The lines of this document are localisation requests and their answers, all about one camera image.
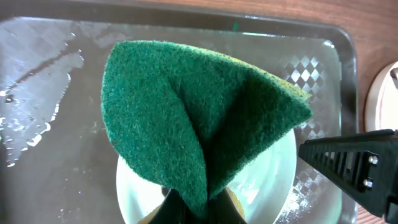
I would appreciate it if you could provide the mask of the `green yellow sponge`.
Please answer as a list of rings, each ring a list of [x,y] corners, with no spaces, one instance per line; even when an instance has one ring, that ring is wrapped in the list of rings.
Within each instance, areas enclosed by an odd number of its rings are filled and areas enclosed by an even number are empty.
[[[114,45],[101,89],[114,150],[140,177],[177,190],[198,218],[208,201],[312,116],[308,93],[229,55],[155,40]]]

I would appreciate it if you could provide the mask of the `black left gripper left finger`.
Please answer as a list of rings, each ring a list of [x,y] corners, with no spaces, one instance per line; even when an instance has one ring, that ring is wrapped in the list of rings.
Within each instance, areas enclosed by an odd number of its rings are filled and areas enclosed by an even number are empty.
[[[185,224],[186,205],[179,192],[169,190],[149,224]]]

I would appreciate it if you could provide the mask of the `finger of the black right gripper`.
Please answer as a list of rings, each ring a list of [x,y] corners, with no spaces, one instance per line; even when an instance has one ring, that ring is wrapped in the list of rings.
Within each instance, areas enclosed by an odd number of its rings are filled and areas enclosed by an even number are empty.
[[[307,140],[298,156],[364,209],[397,223],[397,131]]]

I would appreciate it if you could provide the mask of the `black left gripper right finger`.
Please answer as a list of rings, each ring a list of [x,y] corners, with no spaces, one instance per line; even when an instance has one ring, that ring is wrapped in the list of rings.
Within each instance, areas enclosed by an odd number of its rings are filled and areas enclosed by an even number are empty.
[[[226,189],[208,201],[208,224],[246,224]]]

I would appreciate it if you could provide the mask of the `white plate top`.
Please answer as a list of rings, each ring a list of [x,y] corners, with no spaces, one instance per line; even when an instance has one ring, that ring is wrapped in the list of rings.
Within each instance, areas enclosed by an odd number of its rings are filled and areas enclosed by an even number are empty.
[[[366,98],[365,130],[397,130],[397,62],[383,68],[375,77]]]

